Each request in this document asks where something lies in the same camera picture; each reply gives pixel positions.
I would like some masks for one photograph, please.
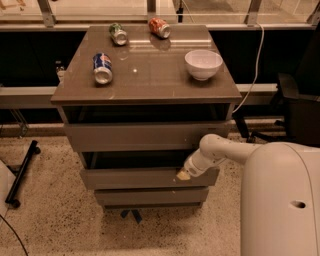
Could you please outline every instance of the speckled floor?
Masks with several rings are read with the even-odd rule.
[[[231,139],[238,140],[238,134]],[[202,208],[141,209],[132,214],[96,203],[79,175],[81,162],[64,136],[0,138],[0,159],[20,164],[32,140],[35,155],[6,219],[29,255],[240,255],[242,166],[225,161]],[[0,255],[24,255],[9,228],[0,223]]]

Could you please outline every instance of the red can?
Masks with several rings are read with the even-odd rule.
[[[149,28],[152,33],[161,38],[168,38],[171,32],[169,24],[160,18],[152,18],[149,21]]]

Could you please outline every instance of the white cable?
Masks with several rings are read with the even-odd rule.
[[[262,34],[261,34],[260,46],[259,46],[259,50],[258,50],[258,54],[257,54],[257,58],[256,58],[255,77],[254,77],[254,79],[253,79],[253,82],[252,82],[252,84],[251,84],[251,86],[250,86],[250,88],[249,88],[246,96],[243,98],[243,100],[241,101],[241,103],[239,104],[239,106],[238,106],[235,110],[233,110],[232,113],[237,112],[237,111],[239,110],[239,108],[242,107],[242,105],[244,104],[244,102],[247,100],[247,98],[248,98],[248,96],[249,96],[249,94],[250,94],[253,86],[254,86],[255,83],[256,83],[257,77],[258,77],[258,72],[259,72],[259,71],[258,71],[258,68],[259,68],[259,59],[260,59],[261,48],[262,48],[263,40],[264,40],[264,28],[263,28],[259,23],[257,23],[257,25],[260,26]]]
[[[193,19],[193,17],[192,17],[192,14],[191,14],[191,12],[190,12],[190,9],[189,9],[189,7],[188,7],[188,5],[186,4],[186,2],[185,2],[184,0],[182,0],[182,3],[183,3],[184,6],[187,8],[187,11],[188,11],[188,13],[189,13],[189,16],[190,16],[192,22],[195,23],[195,22],[194,22],[194,19]]]

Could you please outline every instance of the soda can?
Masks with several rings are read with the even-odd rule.
[[[149,28],[152,33],[160,38],[168,38],[171,32],[169,24],[160,18],[152,18],[149,21]]]
[[[119,23],[113,23],[109,27],[109,32],[113,42],[117,45],[125,45],[128,40],[127,32],[124,31]]]
[[[112,80],[112,64],[105,53],[97,53],[93,57],[93,73],[97,83],[108,84]]]

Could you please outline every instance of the chair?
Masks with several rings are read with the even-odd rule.
[[[271,137],[253,131],[267,141],[290,141],[320,146],[320,26],[315,30],[295,74],[278,74],[278,92],[271,104],[283,103],[285,137]]]

